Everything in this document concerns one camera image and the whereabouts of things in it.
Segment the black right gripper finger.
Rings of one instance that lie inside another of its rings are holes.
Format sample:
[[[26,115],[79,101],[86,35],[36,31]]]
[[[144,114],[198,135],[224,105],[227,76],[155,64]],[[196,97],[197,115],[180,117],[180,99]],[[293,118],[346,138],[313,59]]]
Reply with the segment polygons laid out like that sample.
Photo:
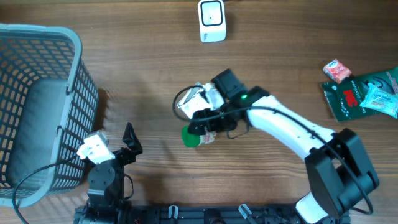
[[[192,120],[204,119],[209,120],[220,113],[218,111],[211,110],[210,108],[205,108],[193,113]]]
[[[191,121],[188,125],[188,132],[190,134],[206,134],[207,132],[222,132],[224,131],[224,127],[221,121],[217,120],[208,120],[208,121],[200,121],[194,122]]]

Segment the green lid jar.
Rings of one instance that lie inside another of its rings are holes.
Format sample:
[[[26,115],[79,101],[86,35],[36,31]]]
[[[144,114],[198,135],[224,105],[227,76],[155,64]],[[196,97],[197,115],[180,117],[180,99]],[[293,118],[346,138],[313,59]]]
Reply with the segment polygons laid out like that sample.
[[[182,128],[182,141],[186,147],[193,148],[212,143],[216,138],[216,132],[205,131],[204,135],[196,135],[188,132],[188,126]]]

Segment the small red orange packet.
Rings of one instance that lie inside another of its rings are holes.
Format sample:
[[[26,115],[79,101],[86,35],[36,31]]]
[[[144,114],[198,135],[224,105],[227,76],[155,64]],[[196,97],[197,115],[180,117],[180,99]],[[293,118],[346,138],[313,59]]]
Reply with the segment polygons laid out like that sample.
[[[323,71],[337,84],[340,84],[345,78],[348,78],[352,71],[344,66],[340,61],[334,59],[323,67]]]

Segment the green glove package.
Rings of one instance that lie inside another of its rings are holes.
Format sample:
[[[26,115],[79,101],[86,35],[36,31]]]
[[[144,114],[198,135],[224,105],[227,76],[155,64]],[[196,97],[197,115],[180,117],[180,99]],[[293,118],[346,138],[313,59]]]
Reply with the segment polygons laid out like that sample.
[[[379,113],[376,110],[360,106],[369,90],[370,83],[389,94],[396,94],[397,68],[349,77],[340,84],[336,82],[321,84],[326,100],[337,121],[349,121]]]

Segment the teal wipes packet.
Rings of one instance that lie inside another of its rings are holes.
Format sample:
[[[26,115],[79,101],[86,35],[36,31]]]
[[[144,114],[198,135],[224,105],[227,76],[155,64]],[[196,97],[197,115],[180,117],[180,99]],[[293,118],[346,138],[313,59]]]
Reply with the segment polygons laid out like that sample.
[[[397,95],[383,91],[372,83],[368,83],[368,87],[369,90],[360,106],[397,119]]]

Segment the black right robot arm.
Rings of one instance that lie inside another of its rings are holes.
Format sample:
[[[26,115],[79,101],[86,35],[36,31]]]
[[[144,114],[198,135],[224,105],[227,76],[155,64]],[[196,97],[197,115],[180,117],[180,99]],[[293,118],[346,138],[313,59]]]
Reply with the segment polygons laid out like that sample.
[[[379,178],[352,130],[336,132],[319,126],[285,107],[265,89],[246,88],[230,69],[185,92],[175,103],[190,123],[182,134],[187,147],[211,142],[216,133],[229,133],[244,121],[247,128],[270,134],[304,161],[310,192],[294,205],[303,221],[340,219],[362,200],[372,214],[368,195],[379,187]]]

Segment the white barcode scanner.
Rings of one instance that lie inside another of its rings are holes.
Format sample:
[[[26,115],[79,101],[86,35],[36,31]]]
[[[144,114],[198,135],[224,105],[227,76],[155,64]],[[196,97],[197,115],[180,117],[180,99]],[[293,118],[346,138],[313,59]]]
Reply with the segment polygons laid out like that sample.
[[[226,16],[222,0],[201,0],[198,3],[200,40],[221,42],[226,38]]]

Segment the grey plastic lattice basket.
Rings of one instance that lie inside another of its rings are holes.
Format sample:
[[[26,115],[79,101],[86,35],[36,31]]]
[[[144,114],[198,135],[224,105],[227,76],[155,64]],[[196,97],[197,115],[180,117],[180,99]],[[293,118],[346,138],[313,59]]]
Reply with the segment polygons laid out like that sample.
[[[99,96],[82,50],[65,27],[1,25],[3,207],[28,207],[83,181],[76,152],[93,129]]]

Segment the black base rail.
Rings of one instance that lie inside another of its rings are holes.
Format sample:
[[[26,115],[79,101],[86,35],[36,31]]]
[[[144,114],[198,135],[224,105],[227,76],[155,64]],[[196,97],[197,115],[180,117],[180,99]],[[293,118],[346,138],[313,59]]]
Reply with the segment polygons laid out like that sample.
[[[306,221],[293,204],[271,204],[259,207],[136,207],[130,223],[260,223],[301,224]]]

